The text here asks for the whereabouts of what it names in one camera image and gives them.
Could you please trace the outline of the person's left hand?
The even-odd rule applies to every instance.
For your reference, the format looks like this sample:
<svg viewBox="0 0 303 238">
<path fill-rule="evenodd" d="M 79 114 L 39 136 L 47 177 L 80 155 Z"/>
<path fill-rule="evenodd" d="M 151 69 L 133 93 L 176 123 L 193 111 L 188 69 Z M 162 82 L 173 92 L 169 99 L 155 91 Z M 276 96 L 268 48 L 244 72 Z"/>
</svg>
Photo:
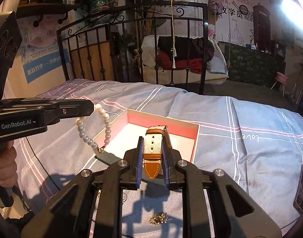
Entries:
<svg viewBox="0 0 303 238">
<path fill-rule="evenodd" d="M 0 152 L 0 186 L 6 189 L 12 188 L 17 183 L 17 152 L 14 141 L 5 143 L 6 148 Z"/>
</svg>

